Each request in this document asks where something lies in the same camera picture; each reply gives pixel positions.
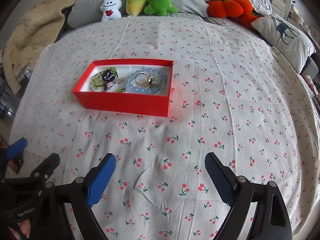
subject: red box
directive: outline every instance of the red box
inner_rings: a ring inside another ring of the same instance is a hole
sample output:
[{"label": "red box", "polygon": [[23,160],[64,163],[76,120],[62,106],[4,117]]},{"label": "red box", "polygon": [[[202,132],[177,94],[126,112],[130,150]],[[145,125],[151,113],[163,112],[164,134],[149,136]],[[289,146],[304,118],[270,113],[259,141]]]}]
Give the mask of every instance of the red box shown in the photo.
[{"label": "red box", "polygon": [[[168,95],[81,91],[97,66],[108,65],[115,67],[116,65],[144,65],[146,68],[152,66],[168,67],[170,68],[167,82]],[[73,93],[87,109],[168,117],[172,70],[173,61],[165,59],[117,58],[97,60],[89,65],[75,86]]]}]

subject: red heart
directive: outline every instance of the red heart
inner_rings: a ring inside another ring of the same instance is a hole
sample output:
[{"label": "red heart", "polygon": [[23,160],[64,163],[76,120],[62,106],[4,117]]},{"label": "red heart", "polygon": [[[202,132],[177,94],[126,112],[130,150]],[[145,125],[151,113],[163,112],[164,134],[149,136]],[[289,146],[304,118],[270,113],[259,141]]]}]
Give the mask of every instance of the red heart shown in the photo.
[{"label": "red heart", "polygon": [[106,15],[107,16],[111,16],[111,14],[112,14],[112,11],[110,10],[110,11],[106,11]]}]

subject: white bunny plush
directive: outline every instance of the white bunny plush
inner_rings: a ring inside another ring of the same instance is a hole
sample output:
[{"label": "white bunny plush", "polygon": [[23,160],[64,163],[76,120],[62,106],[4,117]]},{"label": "white bunny plush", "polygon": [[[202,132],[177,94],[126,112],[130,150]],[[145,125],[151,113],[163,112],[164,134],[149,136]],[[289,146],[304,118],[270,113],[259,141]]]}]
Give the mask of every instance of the white bunny plush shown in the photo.
[{"label": "white bunny plush", "polygon": [[119,9],[122,6],[121,0],[104,0],[102,5],[100,6],[100,10],[102,11],[102,22],[121,18],[121,12]]}]

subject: black deer print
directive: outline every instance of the black deer print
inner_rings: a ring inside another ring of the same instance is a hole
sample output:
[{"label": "black deer print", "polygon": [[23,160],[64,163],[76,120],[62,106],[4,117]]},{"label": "black deer print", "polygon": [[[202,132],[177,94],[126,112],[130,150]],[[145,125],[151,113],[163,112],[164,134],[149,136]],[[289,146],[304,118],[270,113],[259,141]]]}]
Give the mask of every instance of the black deer print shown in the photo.
[{"label": "black deer print", "polygon": [[291,38],[291,39],[294,39],[294,37],[291,37],[291,36],[287,35],[287,33],[285,32],[285,30],[289,30],[289,31],[293,34],[293,36],[295,36],[295,37],[297,37],[297,35],[295,35],[292,31],[295,31],[297,34],[299,34],[296,30],[290,28],[284,21],[282,21],[282,20],[280,20],[280,19],[278,19],[278,18],[275,18],[275,17],[271,17],[271,19],[274,20],[274,21],[279,21],[279,22],[281,22],[281,23],[277,26],[276,30],[280,33],[280,37],[281,37],[281,39],[282,39],[282,41],[283,41],[284,44],[288,45],[288,43],[286,43],[286,42],[283,40],[283,34],[284,34],[284,36],[286,36],[286,37],[289,37],[289,38]]}]

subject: hand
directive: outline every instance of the hand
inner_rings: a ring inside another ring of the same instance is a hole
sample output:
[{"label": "hand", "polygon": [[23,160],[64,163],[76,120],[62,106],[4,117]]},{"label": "hand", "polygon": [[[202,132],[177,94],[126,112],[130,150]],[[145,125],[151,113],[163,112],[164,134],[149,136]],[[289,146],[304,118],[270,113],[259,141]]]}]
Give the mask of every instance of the hand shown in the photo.
[{"label": "hand", "polygon": [[[31,229],[31,223],[30,220],[25,220],[23,222],[20,223],[20,230],[22,233],[25,234],[25,236],[27,238],[29,238],[30,235],[30,229]],[[12,228],[10,228],[11,232],[13,233],[14,237],[17,239],[20,239],[20,236],[18,234],[17,231],[13,230]]]}]

